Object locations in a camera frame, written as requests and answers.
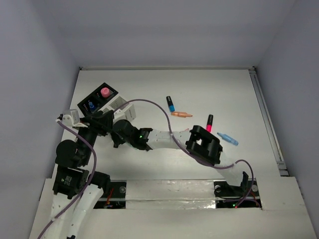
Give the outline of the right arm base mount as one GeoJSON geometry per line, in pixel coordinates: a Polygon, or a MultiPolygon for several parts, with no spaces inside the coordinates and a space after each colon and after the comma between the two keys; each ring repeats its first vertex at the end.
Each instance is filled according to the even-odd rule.
{"type": "Polygon", "coordinates": [[[226,181],[215,181],[214,195],[217,209],[262,207],[257,181],[248,179],[245,172],[240,186],[230,186],[226,181]]]}

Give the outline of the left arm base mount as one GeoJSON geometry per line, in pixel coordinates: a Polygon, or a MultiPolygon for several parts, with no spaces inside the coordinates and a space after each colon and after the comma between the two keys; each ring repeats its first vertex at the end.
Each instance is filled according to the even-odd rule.
{"type": "Polygon", "coordinates": [[[111,181],[109,191],[102,195],[94,209],[125,209],[126,191],[126,181],[111,181]]]}

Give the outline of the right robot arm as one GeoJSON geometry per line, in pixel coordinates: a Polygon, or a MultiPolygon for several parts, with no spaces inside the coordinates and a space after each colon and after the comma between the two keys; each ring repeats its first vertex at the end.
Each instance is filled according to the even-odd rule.
{"type": "Polygon", "coordinates": [[[228,158],[220,140],[201,126],[195,125],[190,130],[170,132],[153,128],[138,129],[128,120],[121,119],[113,125],[111,136],[115,148],[127,143],[143,151],[180,149],[198,163],[214,168],[226,181],[215,190],[218,197],[241,198],[251,192],[252,183],[248,174],[236,167],[240,160],[228,158]]]}

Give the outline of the pink-capped clear pencil tube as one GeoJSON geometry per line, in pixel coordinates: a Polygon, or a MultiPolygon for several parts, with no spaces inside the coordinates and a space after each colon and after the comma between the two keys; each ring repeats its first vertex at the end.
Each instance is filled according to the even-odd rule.
{"type": "Polygon", "coordinates": [[[108,98],[108,97],[110,96],[110,94],[111,94],[109,88],[107,88],[107,87],[102,88],[102,89],[100,90],[100,92],[101,92],[101,96],[102,96],[103,98],[108,98]]]}

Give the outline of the blue-capped black highlighter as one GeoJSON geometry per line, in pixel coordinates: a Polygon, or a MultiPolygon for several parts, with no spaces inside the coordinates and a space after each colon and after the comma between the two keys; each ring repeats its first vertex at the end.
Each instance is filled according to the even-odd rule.
{"type": "Polygon", "coordinates": [[[170,96],[166,96],[166,102],[171,113],[175,112],[175,107],[170,96]]]}

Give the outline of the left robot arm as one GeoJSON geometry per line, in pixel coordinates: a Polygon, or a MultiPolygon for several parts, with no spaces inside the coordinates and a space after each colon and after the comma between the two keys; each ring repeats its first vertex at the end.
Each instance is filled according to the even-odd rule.
{"type": "Polygon", "coordinates": [[[76,109],[64,111],[56,122],[75,136],[56,148],[50,221],[40,239],[78,239],[97,201],[110,192],[110,176],[96,171],[94,144],[98,136],[111,133],[114,112],[97,111],[79,117],[76,109]]]}

